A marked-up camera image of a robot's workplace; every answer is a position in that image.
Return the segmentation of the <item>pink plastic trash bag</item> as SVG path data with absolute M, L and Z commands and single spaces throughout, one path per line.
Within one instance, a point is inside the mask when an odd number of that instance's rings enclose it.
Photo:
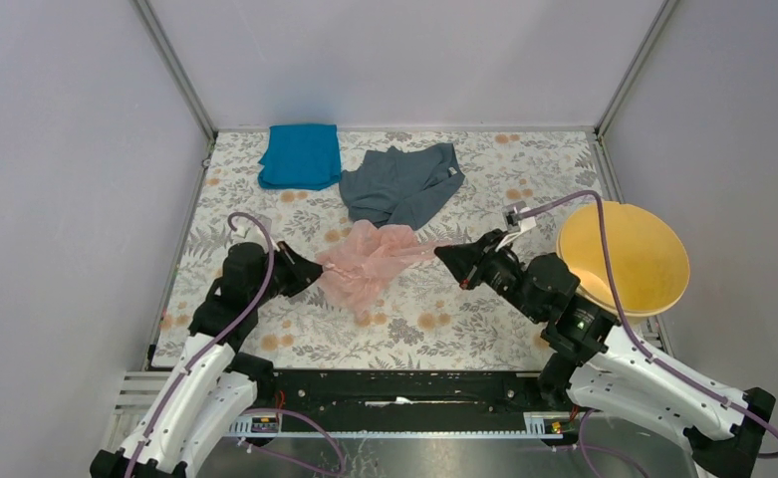
M 341 243 L 316 255 L 323 268 L 318 286 L 330 305 L 360 321 L 406 268 L 434 258 L 433 242 L 421 242 L 407 225 L 377 227 L 356 221 Z

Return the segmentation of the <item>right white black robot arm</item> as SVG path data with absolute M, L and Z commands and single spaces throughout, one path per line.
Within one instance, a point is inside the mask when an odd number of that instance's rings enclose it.
M 464 290 L 486 285 L 542 325 L 553 353 L 538 377 L 547 408 L 569 403 L 649 429 L 677 444 L 715 477 L 749 477 L 775 398 L 741 390 L 668 356 L 578 291 L 579 278 L 554 253 L 520 261 L 505 232 L 437 247 L 435 256 Z

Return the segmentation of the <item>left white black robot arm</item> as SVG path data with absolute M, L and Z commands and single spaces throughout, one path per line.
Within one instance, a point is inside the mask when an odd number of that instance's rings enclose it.
M 274 399 L 273 364 L 241 350 L 258 325 L 259 308 L 300 294 L 322 273 L 285 242 L 231 247 L 162 390 L 117 450 L 98 452 L 91 476 L 196 476 L 239 414 Z

